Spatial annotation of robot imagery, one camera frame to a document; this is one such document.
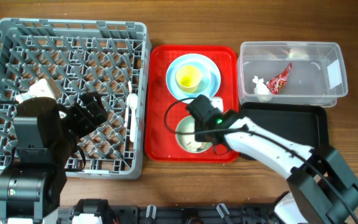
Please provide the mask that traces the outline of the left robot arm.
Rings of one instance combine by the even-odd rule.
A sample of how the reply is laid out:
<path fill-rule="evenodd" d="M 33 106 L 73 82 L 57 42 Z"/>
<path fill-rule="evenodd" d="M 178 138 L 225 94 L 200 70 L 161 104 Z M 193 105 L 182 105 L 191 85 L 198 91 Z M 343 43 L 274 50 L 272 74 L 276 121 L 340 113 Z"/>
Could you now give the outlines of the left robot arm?
<path fill-rule="evenodd" d="M 25 218 L 34 223 L 60 206 L 67 182 L 65 165 L 78 141 L 96 130 L 107 118 L 97 92 L 80 95 L 81 103 L 66 107 L 48 97 L 23 101 L 14 117 L 17 146 L 11 161 L 0 174 L 0 221 Z"/>

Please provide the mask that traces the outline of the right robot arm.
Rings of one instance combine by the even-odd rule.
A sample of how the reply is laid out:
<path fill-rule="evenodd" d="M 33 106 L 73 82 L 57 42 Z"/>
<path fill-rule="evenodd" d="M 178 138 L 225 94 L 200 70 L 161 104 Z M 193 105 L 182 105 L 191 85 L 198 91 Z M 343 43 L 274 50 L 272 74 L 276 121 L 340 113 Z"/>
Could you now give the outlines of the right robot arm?
<path fill-rule="evenodd" d="M 186 109 L 197 140 L 223 144 L 266 165 L 288 183 L 274 214 L 284 223 L 345 223 L 358 207 L 358 178 L 332 146 L 312 147 L 268 131 L 233 110 L 223 113 L 200 95 Z"/>

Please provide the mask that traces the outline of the red snack wrapper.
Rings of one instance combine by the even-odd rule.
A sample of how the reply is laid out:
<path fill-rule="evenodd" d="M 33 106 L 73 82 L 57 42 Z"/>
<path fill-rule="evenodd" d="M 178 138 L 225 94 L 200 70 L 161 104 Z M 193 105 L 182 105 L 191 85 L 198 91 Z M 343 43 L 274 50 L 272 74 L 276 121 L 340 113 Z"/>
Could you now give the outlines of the red snack wrapper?
<path fill-rule="evenodd" d="M 292 67 L 293 64 L 290 62 L 282 73 L 276 75 L 274 78 L 267 82 L 266 86 L 273 95 L 277 95 L 280 90 L 287 84 L 289 73 Z"/>

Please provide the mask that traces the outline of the green bowl with food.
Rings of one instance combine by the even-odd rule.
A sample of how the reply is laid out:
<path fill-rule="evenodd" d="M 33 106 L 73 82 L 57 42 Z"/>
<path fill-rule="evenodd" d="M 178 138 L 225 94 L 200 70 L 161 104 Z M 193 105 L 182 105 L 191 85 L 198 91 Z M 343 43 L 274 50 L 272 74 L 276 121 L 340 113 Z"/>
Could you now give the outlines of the green bowl with food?
<path fill-rule="evenodd" d="M 176 132 L 193 133 L 195 131 L 195 120 L 192 116 L 183 118 L 176 127 Z M 194 134 L 176 134 L 175 138 L 178 145 L 193 154 L 199 154 L 207 151 L 211 146 L 211 142 L 198 142 Z"/>

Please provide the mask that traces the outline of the white tissue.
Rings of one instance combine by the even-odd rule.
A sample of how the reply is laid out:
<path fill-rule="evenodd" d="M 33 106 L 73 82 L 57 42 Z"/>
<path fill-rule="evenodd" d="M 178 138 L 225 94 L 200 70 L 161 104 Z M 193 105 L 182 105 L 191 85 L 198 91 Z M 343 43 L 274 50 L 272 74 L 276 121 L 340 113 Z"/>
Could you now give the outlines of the white tissue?
<path fill-rule="evenodd" d="M 261 103 L 266 103 L 272 99 L 272 92 L 266 86 L 264 79 L 254 76 L 252 82 L 255 83 L 254 94 Z"/>

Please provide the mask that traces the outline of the white plastic spoon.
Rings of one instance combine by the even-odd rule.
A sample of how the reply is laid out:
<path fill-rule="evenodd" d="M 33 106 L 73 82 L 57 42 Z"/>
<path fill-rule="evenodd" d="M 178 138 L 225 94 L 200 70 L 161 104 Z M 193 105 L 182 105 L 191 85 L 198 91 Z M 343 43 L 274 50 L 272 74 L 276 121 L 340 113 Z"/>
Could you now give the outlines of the white plastic spoon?
<path fill-rule="evenodd" d="M 129 108 L 131 109 L 131 126 L 129 139 L 131 142 L 135 142 L 137 102 L 138 96 L 135 93 L 131 93 L 129 95 Z"/>

